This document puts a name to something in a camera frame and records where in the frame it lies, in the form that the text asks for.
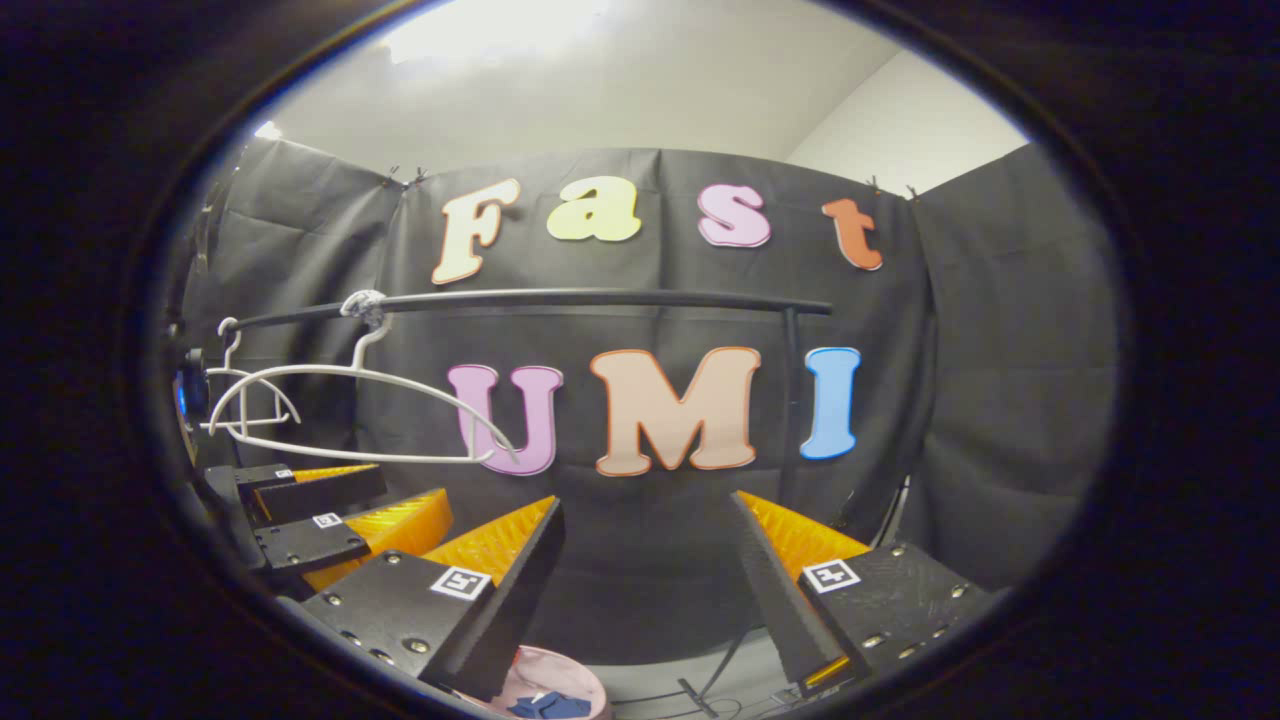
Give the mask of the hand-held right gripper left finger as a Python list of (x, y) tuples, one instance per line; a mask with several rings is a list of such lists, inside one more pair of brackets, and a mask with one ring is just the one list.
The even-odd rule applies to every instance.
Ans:
[(426, 553), (388, 548), (298, 605), (387, 673), (474, 700), (502, 692), (566, 538), (548, 496)]

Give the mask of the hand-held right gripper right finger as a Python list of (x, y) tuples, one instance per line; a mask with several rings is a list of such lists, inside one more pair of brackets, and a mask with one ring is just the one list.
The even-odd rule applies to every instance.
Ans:
[(804, 698), (914, 664), (993, 603), (915, 544), (872, 548), (745, 491), (730, 502), (751, 594)]

